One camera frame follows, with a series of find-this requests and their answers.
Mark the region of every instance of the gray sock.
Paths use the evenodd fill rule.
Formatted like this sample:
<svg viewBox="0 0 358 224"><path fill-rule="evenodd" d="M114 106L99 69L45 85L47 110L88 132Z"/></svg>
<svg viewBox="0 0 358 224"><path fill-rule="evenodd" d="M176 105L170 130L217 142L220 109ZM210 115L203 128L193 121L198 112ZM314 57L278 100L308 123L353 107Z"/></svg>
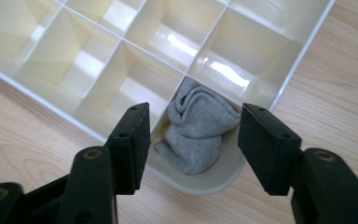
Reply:
<svg viewBox="0 0 358 224"><path fill-rule="evenodd" d="M240 113L213 91L187 78L168 106L168 119L171 125L164 133L165 141L156 143L156 150L177 170L197 175L216 162L221 134L240 122Z"/></svg>

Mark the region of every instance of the drawer organizer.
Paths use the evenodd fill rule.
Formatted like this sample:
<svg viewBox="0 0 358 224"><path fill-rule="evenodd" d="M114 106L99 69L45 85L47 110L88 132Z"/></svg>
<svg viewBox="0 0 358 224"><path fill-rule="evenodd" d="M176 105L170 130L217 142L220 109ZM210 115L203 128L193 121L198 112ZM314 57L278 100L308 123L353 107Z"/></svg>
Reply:
<svg viewBox="0 0 358 224"><path fill-rule="evenodd" d="M219 192L245 158L238 128L218 161L184 175L153 144L192 78L238 111L272 110L334 0L0 0L0 78L101 141L125 110L150 104L146 167L186 193Z"/></svg>

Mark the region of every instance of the wood grain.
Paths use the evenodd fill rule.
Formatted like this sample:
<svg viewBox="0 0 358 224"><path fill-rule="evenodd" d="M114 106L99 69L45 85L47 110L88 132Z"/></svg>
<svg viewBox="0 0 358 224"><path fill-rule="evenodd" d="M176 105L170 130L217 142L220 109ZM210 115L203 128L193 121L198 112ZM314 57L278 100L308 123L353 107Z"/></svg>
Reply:
<svg viewBox="0 0 358 224"><path fill-rule="evenodd" d="M358 175L358 1L337 0L274 114L304 149L336 152ZM0 80L0 182L28 192L100 144ZM294 223L290 196L266 195L249 165L212 196L185 195L146 171L140 191L117 199L120 223Z"/></svg>

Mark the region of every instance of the table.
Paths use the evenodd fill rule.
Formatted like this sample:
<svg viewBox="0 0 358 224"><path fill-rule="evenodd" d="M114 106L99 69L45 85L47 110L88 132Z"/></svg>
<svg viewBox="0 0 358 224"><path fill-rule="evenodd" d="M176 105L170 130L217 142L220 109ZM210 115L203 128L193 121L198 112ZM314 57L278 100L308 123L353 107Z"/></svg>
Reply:
<svg viewBox="0 0 358 224"><path fill-rule="evenodd" d="M274 114L302 148L340 155L358 175L358 1L337 0ZM66 175L78 150L101 142L0 80L0 182L29 192ZM120 223L294 223L287 197L265 193L250 166L224 191L191 196L145 171L117 196Z"/></svg>

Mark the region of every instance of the wooden surface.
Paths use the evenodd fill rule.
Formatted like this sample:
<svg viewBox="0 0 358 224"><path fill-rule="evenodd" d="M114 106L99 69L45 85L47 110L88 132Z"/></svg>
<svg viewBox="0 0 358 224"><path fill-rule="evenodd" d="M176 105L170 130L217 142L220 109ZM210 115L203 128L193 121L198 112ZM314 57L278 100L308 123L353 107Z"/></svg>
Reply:
<svg viewBox="0 0 358 224"><path fill-rule="evenodd" d="M337 0L274 114L303 149L339 154L358 175L358 0ZM69 172L79 149L101 143L0 80L0 182L26 192ZM246 165L213 196L173 189L147 171L134 196L118 196L120 223L294 223L290 197L269 197Z"/></svg>

